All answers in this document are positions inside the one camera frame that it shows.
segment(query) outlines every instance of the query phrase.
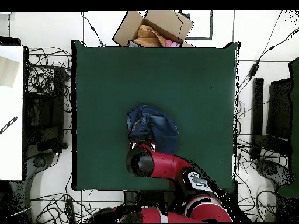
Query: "blue jeans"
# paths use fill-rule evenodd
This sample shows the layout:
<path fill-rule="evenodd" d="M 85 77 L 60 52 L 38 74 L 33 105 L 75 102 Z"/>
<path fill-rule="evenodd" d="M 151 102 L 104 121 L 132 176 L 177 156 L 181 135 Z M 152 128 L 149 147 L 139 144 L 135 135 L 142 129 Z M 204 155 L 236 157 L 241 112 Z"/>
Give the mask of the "blue jeans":
<path fill-rule="evenodd" d="M 129 139 L 153 139 L 156 151 L 175 154 L 179 132 L 175 123 L 162 111 L 140 105 L 128 113 Z"/>

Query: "tan fabric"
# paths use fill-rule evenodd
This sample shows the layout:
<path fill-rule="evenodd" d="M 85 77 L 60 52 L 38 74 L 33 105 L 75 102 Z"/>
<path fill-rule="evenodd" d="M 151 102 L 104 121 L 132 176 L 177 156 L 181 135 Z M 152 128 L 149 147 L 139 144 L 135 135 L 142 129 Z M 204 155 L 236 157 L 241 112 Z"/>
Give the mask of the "tan fabric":
<path fill-rule="evenodd" d="M 144 47 L 165 47 L 165 39 L 150 26 L 141 25 L 135 43 Z"/>

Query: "open cardboard box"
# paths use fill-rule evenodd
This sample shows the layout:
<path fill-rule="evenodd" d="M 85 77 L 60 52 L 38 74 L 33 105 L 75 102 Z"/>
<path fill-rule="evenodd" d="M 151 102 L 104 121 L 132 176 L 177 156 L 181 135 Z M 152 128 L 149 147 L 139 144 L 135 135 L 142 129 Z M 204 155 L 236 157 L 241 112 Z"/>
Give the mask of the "open cardboard box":
<path fill-rule="evenodd" d="M 193 47 L 185 38 L 194 23 L 174 10 L 148 10 L 143 18 L 138 11 L 128 11 L 113 40 L 120 46 L 127 47 L 130 40 L 135 40 L 141 25 L 151 26 L 163 38 L 180 43 L 182 47 Z"/>

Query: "green tabletop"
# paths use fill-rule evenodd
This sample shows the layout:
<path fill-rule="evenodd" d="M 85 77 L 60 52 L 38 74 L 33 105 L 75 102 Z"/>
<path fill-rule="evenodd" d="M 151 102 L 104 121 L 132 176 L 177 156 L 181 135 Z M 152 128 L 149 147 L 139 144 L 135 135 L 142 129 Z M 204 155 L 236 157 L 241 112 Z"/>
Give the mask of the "green tabletop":
<path fill-rule="evenodd" d="M 174 120 L 177 155 L 196 162 L 221 188 L 233 188 L 237 48 L 84 47 L 76 41 L 75 189 L 168 189 L 166 180 L 127 171 L 127 113 L 139 104 Z"/>

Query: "white sticker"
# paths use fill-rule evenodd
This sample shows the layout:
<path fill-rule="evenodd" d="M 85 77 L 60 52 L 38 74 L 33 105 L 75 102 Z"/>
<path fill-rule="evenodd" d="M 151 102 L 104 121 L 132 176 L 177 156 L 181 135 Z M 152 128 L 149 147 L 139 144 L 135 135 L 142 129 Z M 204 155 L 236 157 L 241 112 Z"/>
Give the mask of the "white sticker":
<path fill-rule="evenodd" d="M 196 172 L 188 173 L 188 179 L 195 190 L 209 191 L 213 192 L 208 186 L 207 181 L 199 178 L 199 174 Z"/>

